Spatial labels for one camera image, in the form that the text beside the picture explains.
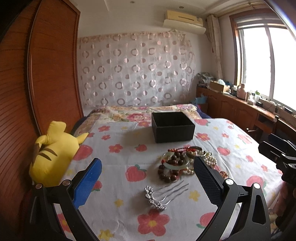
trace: stuffed animal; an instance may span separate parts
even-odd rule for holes
[[[57,186],[70,161],[87,137],[84,133],[74,137],[65,133],[66,123],[52,121],[47,134],[40,136],[36,142],[33,153],[33,161],[29,174],[35,183],[42,183],[45,187]]]

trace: floral bed sheet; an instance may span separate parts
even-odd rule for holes
[[[179,104],[161,107],[125,107],[125,106],[105,106],[92,110],[88,118],[79,126],[74,136],[89,132],[94,124],[108,122],[142,122],[151,121],[152,112],[180,112],[182,111],[191,119],[201,119],[192,104]]]
[[[225,119],[192,119],[193,140],[156,144],[149,120],[102,123],[91,129],[63,179],[72,179],[93,158],[102,161],[103,171],[86,204],[79,208],[101,241],[195,241],[217,207],[207,198],[196,175],[185,176],[186,192],[159,212],[144,197],[144,188],[164,183],[157,169],[163,153],[171,148],[201,146],[217,159],[216,169],[227,171],[239,185],[261,185],[268,206],[282,185],[275,163],[258,152],[258,143]],[[65,234],[74,237],[61,209],[58,218]],[[228,237],[239,212],[235,207],[221,240]]]

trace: wooden wardrobe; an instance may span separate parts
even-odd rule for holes
[[[77,83],[80,12],[69,0],[33,0],[0,42],[0,218],[18,231],[36,138],[51,121],[83,117]]]

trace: silver bolt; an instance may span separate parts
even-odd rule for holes
[[[42,188],[42,184],[41,184],[41,183],[36,184],[35,188],[36,188],[36,189],[40,189],[40,188]]]
[[[259,183],[254,183],[254,188],[260,189],[260,184]]]
[[[225,182],[228,184],[228,185],[232,185],[234,184],[234,181],[232,179],[226,179]]]
[[[65,180],[65,181],[63,181],[63,185],[68,186],[70,184],[70,182],[71,182],[70,180]]]

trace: white bedsheet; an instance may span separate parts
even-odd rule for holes
[[[227,171],[237,184],[261,184],[268,206],[279,193],[282,180],[275,164],[259,154],[258,143],[230,121],[196,120],[193,140],[163,144],[155,143],[148,124],[146,127],[137,122],[94,125],[63,178],[72,179],[93,158],[101,159],[103,171],[95,190],[79,208],[101,241],[194,241],[202,233],[217,207],[210,203],[196,175],[184,177],[189,190],[163,212],[153,210],[144,197],[147,185],[164,184],[158,178],[157,169],[160,156],[171,148],[200,146],[211,151],[218,168]],[[65,234],[74,240],[58,205],[56,210]],[[229,236],[238,212],[237,204],[221,239]]]

